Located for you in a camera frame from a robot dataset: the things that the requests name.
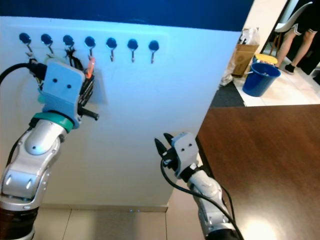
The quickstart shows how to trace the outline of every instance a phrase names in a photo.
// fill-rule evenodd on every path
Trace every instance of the black shorts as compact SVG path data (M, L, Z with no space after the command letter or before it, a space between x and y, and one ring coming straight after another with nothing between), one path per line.
M320 9L315 4L308 8L298 17L295 24L292 26L296 35L301 35L307 31L317 33L320 31Z

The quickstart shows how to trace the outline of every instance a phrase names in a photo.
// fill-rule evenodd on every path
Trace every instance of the sneaker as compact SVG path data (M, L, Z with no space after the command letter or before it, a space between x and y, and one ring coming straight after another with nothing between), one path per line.
M291 64L288 64L284 67L283 71L286 72L287 74L293 75L295 73L295 67L292 66Z

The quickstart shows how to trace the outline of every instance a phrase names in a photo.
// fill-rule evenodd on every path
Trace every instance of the person's leg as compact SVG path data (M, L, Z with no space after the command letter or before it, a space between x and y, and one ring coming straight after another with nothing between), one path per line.
M279 53L276 56L276 59L278 60L278 63L275 65L276 67L279 67L282 62L284 61L285 57L287 56L292 41L294 40L295 36L297 36L295 28L291 28L285 35L283 38L283 43L280 47Z
M314 40L316 33L311 32L311 31L306 31L304 36L303 36L303 43L300 46L298 53L296 54L296 56L294 57L294 59L292 60L291 65L293 67L296 67L297 64L300 62L300 60L307 54L312 41Z

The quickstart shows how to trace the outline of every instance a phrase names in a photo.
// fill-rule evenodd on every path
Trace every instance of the blue wall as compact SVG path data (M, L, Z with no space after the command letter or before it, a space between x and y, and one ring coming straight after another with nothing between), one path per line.
M0 0L0 15L240 31L253 1Z

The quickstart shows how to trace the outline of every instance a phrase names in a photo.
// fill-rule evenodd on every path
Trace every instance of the yellow stool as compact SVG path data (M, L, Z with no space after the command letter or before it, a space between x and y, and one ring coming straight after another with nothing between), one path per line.
M257 63L266 63L270 65L276 65L278 63L278 60L274 56L269 56L265 54L256 54L255 59L253 61Z

